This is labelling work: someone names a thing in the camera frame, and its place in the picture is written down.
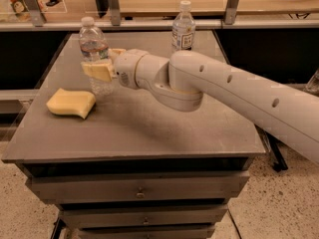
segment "gray table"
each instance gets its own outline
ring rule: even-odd
[[[106,36],[112,48],[170,55],[170,32]],[[194,49],[223,61],[210,31],[196,33]],[[211,97],[181,113],[117,81],[86,119],[52,115],[46,102],[59,88],[90,90],[81,60],[72,35],[3,161],[22,168],[30,189],[55,204],[69,227],[95,228],[82,238],[209,237],[247,181],[251,160],[265,153],[254,124]]]

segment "drawer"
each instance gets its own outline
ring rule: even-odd
[[[70,228],[214,224],[226,210],[226,205],[142,206],[61,211],[60,218]]]
[[[145,173],[31,178],[27,186],[45,203],[87,203],[235,197],[248,171]]]
[[[192,225],[178,227],[122,228],[79,231],[81,239],[205,239],[214,226]]]

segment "terrazzo floor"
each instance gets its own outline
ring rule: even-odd
[[[0,157],[6,145],[0,141]],[[289,169],[274,171],[271,155],[256,158],[211,239],[319,238],[319,166],[283,144],[280,149]],[[0,162],[0,175],[0,239],[50,238],[57,209],[31,193],[15,165]],[[75,231],[62,237],[77,239]]]

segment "plastic water bottle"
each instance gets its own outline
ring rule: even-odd
[[[82,28],[79,33],[79,44],[86,62],[92,64],[103,63],[109,57],[109,45],[102,30],[95,26],[94,18],[84,17],[81,20]],[[89,77],[93,94],[98,103],[106,100],[106,96],[113,92],[112,82],[104,82],[100,79]]]
[[[191,14],[191,3],[180,1],[179,14],[172,22],[172,51],[192,50],[195,36],[195,21]]]
[[[306,84],[304,91],[312,95],[319,96],[319,69],[317,69],[315,74]]]
[[[94,18],[81,20],[80,49],[85,61],[97,61],[108,58],[109,45],[102,30],[95,26]]]

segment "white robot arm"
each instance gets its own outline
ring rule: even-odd
[[[191,51],[167,59],[129,50],[115,69],[121,85],[148,90],[178,111],[195,111],[206,93],[319,164],[317,97]]]

